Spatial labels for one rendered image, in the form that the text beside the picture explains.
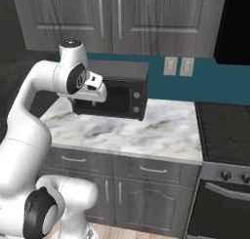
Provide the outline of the grey wood wall cupboard door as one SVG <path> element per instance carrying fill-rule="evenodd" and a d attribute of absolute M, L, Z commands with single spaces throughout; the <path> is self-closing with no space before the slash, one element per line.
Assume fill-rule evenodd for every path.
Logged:
<path fill-rule="evenodd" d="M 117 0 L 111 0 L 116 54 L 211 58 L 225 0 L 121 0 L 122 40 Z"/>
<path fill-rule="evenodd" d="M 28 50 L 55 51 L 62 40 L 79 40 L 89 53 L 112 50 L 110 0 L 103 0 L 104 40 L 99 0 L 15 0 Z"/>

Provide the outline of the black oven door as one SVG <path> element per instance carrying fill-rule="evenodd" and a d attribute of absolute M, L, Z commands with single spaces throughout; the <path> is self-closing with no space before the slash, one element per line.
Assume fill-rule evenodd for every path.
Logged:
<path fill-rule="evenodd" d="M 214 184 L 232 192 L 246 193 L 248 200 L 226 197 L 211 190 Z M 250 185 L 201 180 L 187 235 L 211 239 L 250 239 Z"/>

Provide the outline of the toaster oven glass door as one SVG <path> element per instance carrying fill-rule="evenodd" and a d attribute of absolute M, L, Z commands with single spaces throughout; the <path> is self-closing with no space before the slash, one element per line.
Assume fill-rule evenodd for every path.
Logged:
<path fill-rule="evenodd" d="M 103 116 L 126 116 L 130 113 L 130 88 L 126 81 L 104 80 L 107 97 L 105 102 L 92 104 L 86 100 L 74 100 L 73 112 Z"/>

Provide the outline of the black range hood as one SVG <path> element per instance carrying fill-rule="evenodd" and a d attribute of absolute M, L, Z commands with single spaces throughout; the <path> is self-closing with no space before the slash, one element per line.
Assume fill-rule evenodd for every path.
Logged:
<path fill-rule="evenodd" d="M 225 0 L 214 59 L 250 65 L 250 0 Z"/>

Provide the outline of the black toaster oven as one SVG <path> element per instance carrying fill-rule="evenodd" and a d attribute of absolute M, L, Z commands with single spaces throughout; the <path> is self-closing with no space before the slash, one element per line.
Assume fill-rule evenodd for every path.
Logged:
<path fill-rule="evenodd" d="M 109 60 L 90 60 L 90 70 L 100 74 L 104 80 L 126 81 L 130 88 L 130 113 L 126 116 L 109 116 L 142 121 L 146 112 L 147 86 L 149 64 L 130 61 L 109 61 Z M 133 94 L 139 92 L 141 97 L 134 99 Z M 139 113 L 133 112 L 133 107 L 140 108 Z"/>

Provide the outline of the silver oven control panel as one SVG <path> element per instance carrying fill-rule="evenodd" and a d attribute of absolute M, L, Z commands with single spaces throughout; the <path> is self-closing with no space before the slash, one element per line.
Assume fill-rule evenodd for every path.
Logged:
<path fill-rule="evenodd" d="M 229 180 L 223 180 L 220 176 L 221 171 L 230 171 L 231 178 Z M 233 164 L 223 164 L 223 163 L 214 163 L 214 162 L 204 162 L 200 172 L 200 182 L 205 183 L 214 182 L 218 184 L 238 184 L 238 185 L 248 185 L 249 183 L 244 183 L 241 180 L 241 175 L 244 173 L 250 174 L 249 166 L 240 166 Z"/>

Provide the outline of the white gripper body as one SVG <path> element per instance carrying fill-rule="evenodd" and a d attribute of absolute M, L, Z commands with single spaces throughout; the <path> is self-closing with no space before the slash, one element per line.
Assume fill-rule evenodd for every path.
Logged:
<path fill-rule="evenodd" d="M 102 83 L 96 90 L 93 90 L 92 86 L 84 86 L 74 97 L 78 100 L 105 102 L 107 97 L 105 84 Z"/>

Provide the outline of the grey wood drawer front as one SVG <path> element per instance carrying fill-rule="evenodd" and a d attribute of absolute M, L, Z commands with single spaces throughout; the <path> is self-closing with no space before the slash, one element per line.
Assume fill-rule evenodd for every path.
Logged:
<path fill-rule="evenodd" d="M 62 156 L 75 159 L 85 158 L 87 162 L 64 161 Z M 58 147 L 52 147 L 49 150 L 43 168 L 97 174 L 108 177 L 113 174 L 112 157 L 108 154 Z"/>
<path fill-rule="evenodd" d="M 166 169 L 168 172 L 166 174 L 145 172 L 140 169 L 140 166 L 156 170 Z M 198 171 L 197 165 L 125 156 L 113 157 L 114 175 L 125 179 L 145 179 L 193 188 Z"/>

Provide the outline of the white wall socket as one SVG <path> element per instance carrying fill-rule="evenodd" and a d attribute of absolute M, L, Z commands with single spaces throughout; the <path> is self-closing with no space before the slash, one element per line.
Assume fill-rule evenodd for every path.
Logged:
<path fill-rule="evenodd" d="M 193 74 L 194 58 L 182 58 L 180 75 L 191 77 Z"/>
<path fill-rule="evenodd" d="M 178 59 L 176 57 L 166 57 L 164 59 L 164 74 L 174 76 L 177 71 Z"/>

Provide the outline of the grey wood base cupboard door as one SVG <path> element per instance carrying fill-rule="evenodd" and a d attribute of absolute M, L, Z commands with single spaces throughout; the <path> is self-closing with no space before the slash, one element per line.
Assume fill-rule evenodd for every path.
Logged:
<path fill-rule="evenodd" d="M 105 200 L 104 181 L 108 180 L 109 203 Z M 105 224 L 116 225 L 115 197 L 113 190 L 113 180 L 111 178 L 89 176 L 87 180 L 93 182 L 99 191 L 96 205 L 86 212 L 88 221 Z"/>
<path fill-rule="evenodd" d="M 118 199 L 120 181 L 121 205 Z M 191 188 L 128 179 L 116 179 L 114 185 L 118 226 L 179 239 L 184 237 Z"/>

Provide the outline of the black hob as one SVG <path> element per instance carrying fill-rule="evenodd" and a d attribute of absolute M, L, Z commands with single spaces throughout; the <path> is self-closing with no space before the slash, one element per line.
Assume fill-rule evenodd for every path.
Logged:
<path fill-rule="evenodd" d="M 203 158 L 250 166 L 250 105 L 194 103 Z"/>

